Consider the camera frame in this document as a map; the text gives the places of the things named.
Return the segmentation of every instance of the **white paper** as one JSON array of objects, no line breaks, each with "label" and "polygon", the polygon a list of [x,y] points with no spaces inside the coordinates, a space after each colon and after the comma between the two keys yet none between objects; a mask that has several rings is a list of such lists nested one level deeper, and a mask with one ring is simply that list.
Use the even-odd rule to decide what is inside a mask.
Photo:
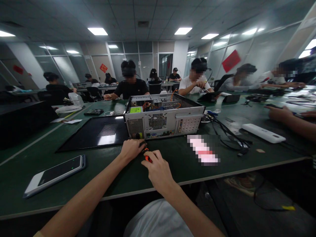
[{"label": "white paper", "polygon": [[64,123],[70,123],[70,124],[73,124],[73,123],[78,123],[78,122],[81,122],[82,119],[76,119],[76,120],[71,120],[69,122],[64,122]]},{"label": "white paper", "polygon": [[64,119],[65,119],[65,118],[57,118],[57,119],[51,121],[51,123],[52,123],[52,122],[60,122],[60,121],[63,121]]}]

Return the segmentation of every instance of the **yellow label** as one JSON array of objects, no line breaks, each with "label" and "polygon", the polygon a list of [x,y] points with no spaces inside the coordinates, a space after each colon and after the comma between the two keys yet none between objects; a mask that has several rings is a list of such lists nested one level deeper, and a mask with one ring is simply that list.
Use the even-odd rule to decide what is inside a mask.
[{"label": "yellow label", "polygon": [[133,107],[133,108],[131,108],[131,114],[132,113],[141,113],[141,112],[142,112],[142,110],[141,110],[140,107]]},{"label": "yellow label", "polygon": [[295,211],[295,207],[293,206],[282,206],[282,208],[289,211]]}]

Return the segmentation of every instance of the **student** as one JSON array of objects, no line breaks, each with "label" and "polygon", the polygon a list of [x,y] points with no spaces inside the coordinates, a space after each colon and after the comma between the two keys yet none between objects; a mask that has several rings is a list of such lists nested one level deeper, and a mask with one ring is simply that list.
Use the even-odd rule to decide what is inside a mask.
[{"label": "student", "polygon": [[194,59],[191,63],[190,75],[180,82],[179,95],[202,93],[205,90],[214,92],[204,76],[206,69],[207,61],[205,58]]},{"label": "student", "polygon": [[[116,176],[145,148],[145,144],[140,146],[143,141],[144,139],[125,141],[120,154],[112,163],[67,202],[35,236],[75,236]],[[153,163],[143,160],[141,164],[148,169],[150,181],[165,199],[145,206],[129,222],[124,236],[224,237],[173,180],[168,162],[162,158],[160,151],[146,152],[144,155],[148,155]]]},{"label": "student", "polygon": [[181,81],[182,78],[180,77],[180,75],[177,73],[178,69],[175,67],[173,69],[173,73],[170,74],[169,76],[169,80],[170,81]]},{"label": "student", "polygon": [[99,83],[98,80],[92,78],[91,74],[89,73],[86,73],[85,78],[87,78],[86,82],[91,82],[92,84]]},{"label": "student", "polygon": [[113,77],[111,77],[110,73],[106,73],[105,74],[105,84],[112,84],[112,83],[116,83],[118,84],[117,80]]},{"label": "student", "polygon": [[58,83],[58,79],[59,79],[59,76],[56,75],[55,73],[53,72],[45,72],[43,74],[43,76],[45,77],[45,79],[49,82],[48,85],[46,85],[46,90],[48,91],[57,91],[57,90],[62,90],[65,92],[65,96],[67,98],[68,97],[68,93],[77,93],[77,88],[73,88],[73,91],[71,89],[69,89],[67,86],[65,85],[60,85]]},{"label": "student", "polygon": [[123,99],[128,99],[133,95],[149,95],[146,82],[136,78],[136,65],[132,60],[123,61],[121,69],[125,80],[118,84],[112,94],[105,94],[104,100],[115,100],[121,94],[123,94]]},{"label": "student", "polygon": [[146,85],[149,88],[149,84],[159,84],[161,83],[160,78],[157,75],[157,70],[152,69],[149,74],[149,78],[147,79]]},{"label": "student", "polygon": [[303,82],[286,82],[284,76],[289,74],[291,65],[288,61],[281,62],[278,67],[274,68],[273,71],[263,73],[257,83],[261,84],[261,87],[305,87],[306,84]]},{"label": "student", "polygon": [[228,78],[219,88],[219,91],[248,91],[249,89],[258,89],[259,84],[253,85],[246,78],[249,74],[256,71],[256,67],[251,64],[244,64],[237,68],[237,72],[234,76]]},{"label": "student", "polygon": [[[270,110],[270,119],[283,123],[295,133],[316,143],[316,124],[294,116],[292,111],[290,111],[286,106],[283,106],[283,109],[269,106],[265,106],[265,108]],[[304,117],[316,118],[316,111],[304,112],[301,113],[301,115]]]}]

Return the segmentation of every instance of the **air vent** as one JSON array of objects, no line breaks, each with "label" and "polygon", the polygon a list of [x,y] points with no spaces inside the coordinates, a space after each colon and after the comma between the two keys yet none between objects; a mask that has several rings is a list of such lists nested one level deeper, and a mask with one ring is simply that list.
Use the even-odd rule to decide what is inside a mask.
[{"label": "air vent", "polygon": [[138,27],[148,28],[149,27],[149,21],[139,21],[138,22]]},{"label": "air vent", "polygon": [[13,21],[2,21],[1,23],[6,24],[8,26],[16,27],[16,28],[24,27],[22,25],[19,25],[19,24],[13,22]]}]

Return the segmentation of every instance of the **smartphone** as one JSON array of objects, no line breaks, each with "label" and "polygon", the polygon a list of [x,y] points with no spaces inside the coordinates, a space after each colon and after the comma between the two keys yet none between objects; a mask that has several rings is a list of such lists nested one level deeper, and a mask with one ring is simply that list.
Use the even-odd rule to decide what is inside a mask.
[{"label": "smartphone", "polygon": [[33,176],[23,198],[29,198],[86,167],[86,156],[80,155]]}]

